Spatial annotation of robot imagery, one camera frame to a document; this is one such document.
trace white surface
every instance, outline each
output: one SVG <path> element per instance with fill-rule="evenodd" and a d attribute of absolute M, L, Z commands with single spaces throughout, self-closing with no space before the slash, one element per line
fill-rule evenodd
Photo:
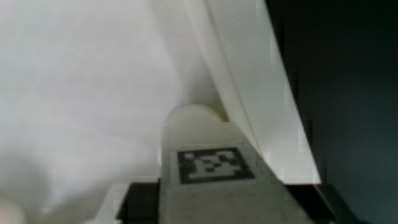
<path fill-rule="evenodd" d="M 0 193 L 32 224 L 94 217 L 158 174 L 170 110 L 215 101 L 179 3 L 0 0 Z"/>
<path fill-rule="evenodd" d="M 320 183 L 265 1 L 185 2 L 229 118 L 284 183 Z"/>

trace white fabric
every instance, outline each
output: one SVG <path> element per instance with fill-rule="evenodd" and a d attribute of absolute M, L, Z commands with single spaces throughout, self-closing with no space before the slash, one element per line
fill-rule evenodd
<path fill-rule="evenodd" d="M 94 217 L 158 175 L 163 119 L 215 89 L 174 0 L 0 0 L 0 193 L 28 223 Z"/>

